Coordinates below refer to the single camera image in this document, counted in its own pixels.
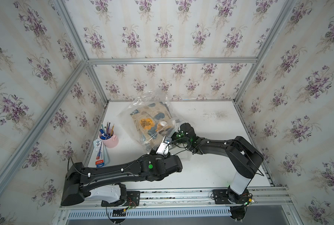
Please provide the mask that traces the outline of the clear plastic vacuum bag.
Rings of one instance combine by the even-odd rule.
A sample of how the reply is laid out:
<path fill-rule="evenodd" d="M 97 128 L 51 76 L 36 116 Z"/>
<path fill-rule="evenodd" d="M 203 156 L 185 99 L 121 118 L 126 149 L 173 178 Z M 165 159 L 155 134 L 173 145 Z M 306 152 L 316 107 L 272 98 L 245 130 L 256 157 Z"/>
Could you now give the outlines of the clear plastic vacuum bag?
<path fill-rule="evenodd" d="M 186 122 L 162 91 L 137 97 L 117 118 L 129 137 L 147 151 L 158 149 L 165 136 L 172 137 Z"/>

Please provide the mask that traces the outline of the beige floral fleece blanket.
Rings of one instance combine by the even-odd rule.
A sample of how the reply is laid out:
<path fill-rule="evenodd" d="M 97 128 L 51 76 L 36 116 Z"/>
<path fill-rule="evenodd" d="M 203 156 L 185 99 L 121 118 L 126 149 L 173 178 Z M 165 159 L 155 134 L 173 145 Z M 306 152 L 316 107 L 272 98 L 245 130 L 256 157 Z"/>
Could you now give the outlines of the beige floral fleece blanket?
<path fill-rule="evenodd" d="M 163 102 L 152 102 L 146 106 L 139 107 L 130 113 L 134 122 L 141 144 L 156 145 L 164 136 L 174 133 L 175 122 L 167 104 Z M 159 124 L 166 121 L 167 126 Z"/>

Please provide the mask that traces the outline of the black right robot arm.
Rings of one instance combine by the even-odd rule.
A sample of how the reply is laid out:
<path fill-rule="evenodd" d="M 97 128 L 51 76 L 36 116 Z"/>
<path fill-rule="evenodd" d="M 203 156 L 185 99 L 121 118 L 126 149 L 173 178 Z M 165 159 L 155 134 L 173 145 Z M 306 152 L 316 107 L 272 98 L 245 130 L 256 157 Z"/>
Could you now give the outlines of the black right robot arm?
<path fill-rule="evenodd" d="M 211 140 L 199 137 L 189 123 L 182 124 L 172 135 L 172 140 L 176 144 L 185 144 L 186 150 L 192 154 L 228 157 L 236 170 L 228 191 L 235 197 L 247 195 L 247 186 L 264 161 L 262 153 L 245 138 L 237 136 L 230 140 Z"/>

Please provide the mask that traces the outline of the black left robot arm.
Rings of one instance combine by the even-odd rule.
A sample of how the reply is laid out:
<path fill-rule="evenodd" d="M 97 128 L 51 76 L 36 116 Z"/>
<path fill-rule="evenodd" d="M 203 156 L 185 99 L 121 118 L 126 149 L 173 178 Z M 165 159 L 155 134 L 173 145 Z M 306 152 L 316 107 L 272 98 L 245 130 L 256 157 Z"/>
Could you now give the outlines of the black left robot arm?
<path fill-rule="evenodd" d="M 127 200 L 125 182 L 161 181 L 182 169 L 176 155 L 145 154 L 126 164 L 100 168 L 74 163 L 65 176 L 61 206 L 77 205 L 86 199 L 120 205 Z"/>

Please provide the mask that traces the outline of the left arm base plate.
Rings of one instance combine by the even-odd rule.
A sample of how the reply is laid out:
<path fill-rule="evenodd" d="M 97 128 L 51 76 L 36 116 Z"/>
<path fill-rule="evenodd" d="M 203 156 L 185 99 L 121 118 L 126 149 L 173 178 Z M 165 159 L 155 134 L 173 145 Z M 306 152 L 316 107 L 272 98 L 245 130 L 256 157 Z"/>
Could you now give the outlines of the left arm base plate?
<path fill-rule="evenodd" d="M 122 194 L 120 199 L 114 203 L 102 201 L 101 207 L 136 207 L 139 206 L 140 194 L 140 191 L 127 191 L 126 194 Z"/>

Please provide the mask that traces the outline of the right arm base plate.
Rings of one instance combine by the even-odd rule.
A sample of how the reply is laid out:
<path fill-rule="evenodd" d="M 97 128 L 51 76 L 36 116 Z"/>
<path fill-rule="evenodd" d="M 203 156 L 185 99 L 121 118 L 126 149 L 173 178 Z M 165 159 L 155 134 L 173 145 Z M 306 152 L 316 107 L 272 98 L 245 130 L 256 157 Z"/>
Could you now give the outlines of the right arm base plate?
<path fill-rule="evenodd" d="M 230 188 L 228 189 L 214 189 L 210 198 L 214 200 L 215 204 L 240 204 L 242 206 L 248 206 L 252 203 L 253 194 L 247 189 L 239 195 Z"/>

